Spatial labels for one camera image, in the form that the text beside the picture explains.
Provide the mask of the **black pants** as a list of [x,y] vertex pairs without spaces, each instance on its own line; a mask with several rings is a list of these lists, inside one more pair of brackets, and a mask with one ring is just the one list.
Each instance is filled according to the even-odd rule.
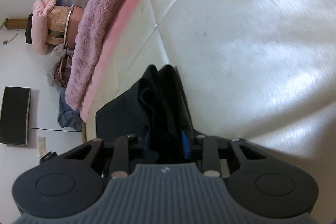
[[149,65],[127,91],[96,113],[102,154],[111,159],[117,138],[132,135],[129,159],[144,164],[183,164],[206,158],[206,143],[191,125],[179,74],[171,65]]

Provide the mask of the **black wall television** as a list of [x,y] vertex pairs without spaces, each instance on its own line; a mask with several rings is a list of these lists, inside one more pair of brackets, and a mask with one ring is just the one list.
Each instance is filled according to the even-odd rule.
[[28,145],[31,89],[6,86],[1,107],[1,143]]

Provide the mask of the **white gauze cloth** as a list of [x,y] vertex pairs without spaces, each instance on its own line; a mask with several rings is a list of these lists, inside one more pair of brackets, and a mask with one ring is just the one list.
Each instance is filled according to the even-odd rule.
[[57,90],[61,89],[61,83],[58,80],[58,69],[60,68],[61,60],[66,56],[66,49],[62,44],[57,45],[50,53],[47,60],[47,83],[50,87],[54,87]]

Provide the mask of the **pink plastic storage bin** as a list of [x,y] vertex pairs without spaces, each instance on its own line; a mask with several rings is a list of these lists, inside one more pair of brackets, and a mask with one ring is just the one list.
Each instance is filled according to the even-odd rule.
[[78,26],[83,17],[84,9],[72,5],[70,7],[67,20],[66,28],[64,30],[64,44],[67,48],[73,50],[75,48],[75,38],[78,34]]

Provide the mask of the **blue grey clothes pile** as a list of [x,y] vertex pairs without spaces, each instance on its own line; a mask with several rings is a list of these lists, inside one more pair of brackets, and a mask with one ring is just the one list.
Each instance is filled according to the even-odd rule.
[[77,132],[82,131],[83,121],[78,110],[73,110],[66,102],[66,89],[60,89],[58,124],[61,128],[71,127]]

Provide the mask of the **pink bed sheet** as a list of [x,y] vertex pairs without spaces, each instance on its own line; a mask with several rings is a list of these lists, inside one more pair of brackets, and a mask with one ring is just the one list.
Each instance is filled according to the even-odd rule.
[[88,120],[88,115],[100,85],[101,76],[107,65],[109,56],[117,45],[127,21],[139,2],[140,0],[125,0],[125,2],[121,5],[118,15],[114,19],[113,24],[110,26],[104,37],[100,58],[95,66],[94,73],[87,86],[86,94],[83,97],[80,108],[80,116],[84,122],[87,122]]

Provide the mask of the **fluffy pink blanket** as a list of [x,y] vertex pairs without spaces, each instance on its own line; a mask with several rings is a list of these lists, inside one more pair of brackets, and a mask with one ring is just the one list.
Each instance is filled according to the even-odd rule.
[[78,26],[66,103],[78,110],[100,58],[103,39],[124,0],[88,0]]

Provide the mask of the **pink pillow stack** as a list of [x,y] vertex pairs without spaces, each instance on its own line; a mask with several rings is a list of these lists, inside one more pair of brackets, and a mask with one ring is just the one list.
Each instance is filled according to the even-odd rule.
[[33,4],[33,13],[29,15],[25,32],[26,43],[31,50],[40,55],[46,55],[48,26],[47,16],[55,7],[57,0],[36,0]]

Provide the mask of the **brown patterned bag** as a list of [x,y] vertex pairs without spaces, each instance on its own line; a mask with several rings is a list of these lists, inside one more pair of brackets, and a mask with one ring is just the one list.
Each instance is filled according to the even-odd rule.
[[47,44],[66,43],[68,24],[73,9],[74,7],[55,6],[47,15]]

